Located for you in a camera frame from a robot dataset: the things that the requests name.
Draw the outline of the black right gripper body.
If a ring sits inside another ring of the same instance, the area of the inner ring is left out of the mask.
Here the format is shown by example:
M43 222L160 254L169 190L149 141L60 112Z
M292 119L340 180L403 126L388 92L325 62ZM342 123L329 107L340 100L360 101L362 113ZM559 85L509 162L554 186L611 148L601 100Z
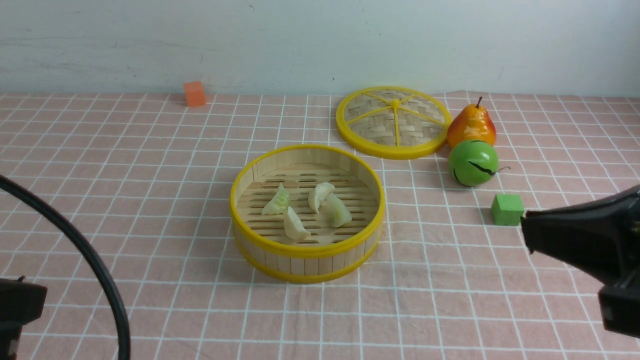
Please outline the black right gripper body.
M638 289L640 187L566 207L528 210L526 248L579 269L599 282Z

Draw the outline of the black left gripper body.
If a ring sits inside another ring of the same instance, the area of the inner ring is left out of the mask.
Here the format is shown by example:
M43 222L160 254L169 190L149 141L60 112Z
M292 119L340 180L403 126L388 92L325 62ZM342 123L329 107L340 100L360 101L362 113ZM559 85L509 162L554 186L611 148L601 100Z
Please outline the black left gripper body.
M0 358L16 360L23 326L42 316L48 288L18 279L0 280Z

